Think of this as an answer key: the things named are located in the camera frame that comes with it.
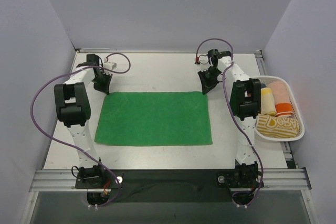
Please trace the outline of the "green cloth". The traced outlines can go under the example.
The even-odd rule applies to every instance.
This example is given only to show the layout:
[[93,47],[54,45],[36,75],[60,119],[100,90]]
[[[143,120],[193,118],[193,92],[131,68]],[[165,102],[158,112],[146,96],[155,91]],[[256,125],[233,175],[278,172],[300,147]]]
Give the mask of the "green cloth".
[[208,100],[192,92],[114,92],[105,97],[95,134],[109,146],[211,145]]

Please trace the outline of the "yellow cream towel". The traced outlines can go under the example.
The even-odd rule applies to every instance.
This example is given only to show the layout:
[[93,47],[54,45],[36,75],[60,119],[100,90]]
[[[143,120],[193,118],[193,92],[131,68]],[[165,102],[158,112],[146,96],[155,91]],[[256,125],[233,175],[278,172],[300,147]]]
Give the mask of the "yellow cream towel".
[[265,87],[261,89],[261,114],[275,116],[276,115],[275,100],[271,88]]

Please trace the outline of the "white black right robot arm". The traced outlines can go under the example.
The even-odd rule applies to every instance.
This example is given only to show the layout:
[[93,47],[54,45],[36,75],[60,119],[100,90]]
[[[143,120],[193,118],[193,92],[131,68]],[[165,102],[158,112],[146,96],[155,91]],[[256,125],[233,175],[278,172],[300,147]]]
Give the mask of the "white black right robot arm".
[[198,76],[202,94],[208,94],[218,84],[223,85],[224,97],[230,115],[238,130],[236,169],[233,181],[239,187],[258,178],[258,154],[255,152],[255,127],[261,112],[261,83],[251,78],[234,62],[231,52],[212,49],[206,55],[197,55]]

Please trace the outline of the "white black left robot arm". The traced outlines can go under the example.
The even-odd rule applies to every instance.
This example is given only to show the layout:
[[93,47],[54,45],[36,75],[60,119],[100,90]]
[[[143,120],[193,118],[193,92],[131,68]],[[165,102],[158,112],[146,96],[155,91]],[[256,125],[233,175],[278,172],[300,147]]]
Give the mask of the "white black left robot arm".
[[101,161],[97,154],[89,131],[91,107],[86,91],[89,83],[93,88],[106,95],[112,79],[111,73],[105,73],[98,55],[88,54],[86,62],[77,65],[77,73],[63,84],[54,86],[54,97],[57,119],[70,132],[79,156],[77,179],[88,182],[94,188],[106,183],[104,168],[96,163]]

